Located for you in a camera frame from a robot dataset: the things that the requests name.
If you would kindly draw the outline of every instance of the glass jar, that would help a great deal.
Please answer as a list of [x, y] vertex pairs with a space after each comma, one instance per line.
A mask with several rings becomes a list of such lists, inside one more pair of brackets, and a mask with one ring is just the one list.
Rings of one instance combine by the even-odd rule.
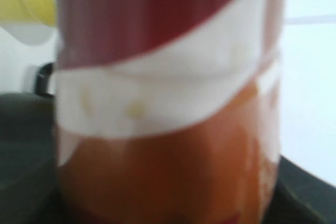
[[258, 224], [284, 0], [57, 0], [57, 166], [83, 223]]

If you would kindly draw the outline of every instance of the black surface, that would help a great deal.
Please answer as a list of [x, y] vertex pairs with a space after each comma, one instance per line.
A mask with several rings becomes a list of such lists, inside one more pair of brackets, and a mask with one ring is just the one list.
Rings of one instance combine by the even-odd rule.
[[[52, 107], [32, 94], [0, 95], [1, 224], [73, 223], [56, 187]], [[279, 176], [264, 224], [336, 224], [335, 188], [284, 158]]]

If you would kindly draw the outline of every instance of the orange liquid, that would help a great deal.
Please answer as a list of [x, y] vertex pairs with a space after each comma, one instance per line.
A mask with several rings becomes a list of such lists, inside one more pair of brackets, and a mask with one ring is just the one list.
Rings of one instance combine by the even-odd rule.
[[[260, 70], [267, 69], [269, 64]], [[69, 204], [84, 223], [257, 224], [277, 177], [278, 90], [256, 78], [207, 120], [164, 135], [80, 141], [58, 168]]]

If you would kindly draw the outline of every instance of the black handle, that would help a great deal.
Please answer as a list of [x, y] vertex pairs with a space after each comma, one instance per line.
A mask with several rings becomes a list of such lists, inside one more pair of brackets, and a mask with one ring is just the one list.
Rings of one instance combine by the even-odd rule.
[[48, 93], [49, 79], [53, 73], [54, 64], [48, 63], [42, 66], [37, 74], [35, 79], [34, 93], [41, 97], [53, 98], [52, 94]]

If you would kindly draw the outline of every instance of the red label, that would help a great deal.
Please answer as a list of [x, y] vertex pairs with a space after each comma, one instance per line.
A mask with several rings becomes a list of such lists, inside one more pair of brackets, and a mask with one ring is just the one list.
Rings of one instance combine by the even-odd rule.
[[103, 65], [156, 48], [231, 0], [57, 0], [59, 68]]

